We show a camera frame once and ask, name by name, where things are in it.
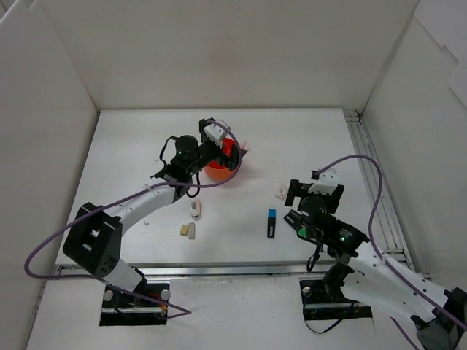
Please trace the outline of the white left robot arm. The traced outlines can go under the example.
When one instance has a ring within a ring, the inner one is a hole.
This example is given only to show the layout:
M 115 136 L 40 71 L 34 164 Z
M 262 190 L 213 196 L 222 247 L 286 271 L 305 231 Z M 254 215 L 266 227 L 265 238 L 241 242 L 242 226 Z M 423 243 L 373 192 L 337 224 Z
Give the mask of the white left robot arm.
M 119 289 L 120 298 L 130 306 L 145 299 L 147 280 L 121 257 L 123 236 L 154 211 L 176 203 L 189 189 L 202 189 L 199 174 L 211 162 L 236 173 L 246 153 L 238 143 L 224 152 L 225 139 L 235 137 L 223 121 L 202 119 L 198 126 L 199 139 L 191 135 L 173 138 L 174 157 L 163 162 L 139 192 L 107 206 L 82 205 L 64 241 L 63 253 L 69 259 L 93 278 Z

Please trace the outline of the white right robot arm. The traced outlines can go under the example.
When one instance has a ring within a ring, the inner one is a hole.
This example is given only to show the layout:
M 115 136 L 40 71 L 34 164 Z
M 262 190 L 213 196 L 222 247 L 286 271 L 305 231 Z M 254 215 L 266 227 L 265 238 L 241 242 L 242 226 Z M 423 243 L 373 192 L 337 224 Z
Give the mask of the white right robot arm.
M 383 252 L 359 229 L 334 216 L 344 186 L 322 181 L 290 181 L 285 205 L 299 200 L 293 218 L 297 236 L 335 259 L 324 275 L 323 292 L 384 311 L 399 322 L 412 322 L 424 349 L 456 349 L 466 333 L 466 292 L 448 290 Z

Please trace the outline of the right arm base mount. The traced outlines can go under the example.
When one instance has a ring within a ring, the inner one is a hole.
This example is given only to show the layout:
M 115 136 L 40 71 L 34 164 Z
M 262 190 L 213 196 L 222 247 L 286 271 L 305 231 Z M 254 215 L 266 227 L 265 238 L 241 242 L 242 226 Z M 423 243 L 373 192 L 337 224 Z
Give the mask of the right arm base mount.
M 345 297 L 323 279 L 301 279 L 302 316 L 306 328 L 315 335 L 324 335 L 344 321 L 373 319 L 370 306 Z

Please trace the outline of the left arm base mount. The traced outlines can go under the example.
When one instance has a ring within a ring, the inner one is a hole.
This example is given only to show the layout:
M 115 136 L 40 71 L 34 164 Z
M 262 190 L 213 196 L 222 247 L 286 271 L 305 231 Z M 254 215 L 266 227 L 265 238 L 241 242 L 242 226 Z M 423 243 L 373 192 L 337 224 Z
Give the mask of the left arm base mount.
M 101 304 L 100 327 L 119 326 L 162 326 L 167 324 L 169 307 L 161 304 L 161 294 L 170 296 L 169 284 L 166 282 L 149 284 L 139 269 L 135 271 L 142 276 L 142 282 L 135 293 L 157 299 L 152 302 L 117 291 L 114 287 L 105 286 Z

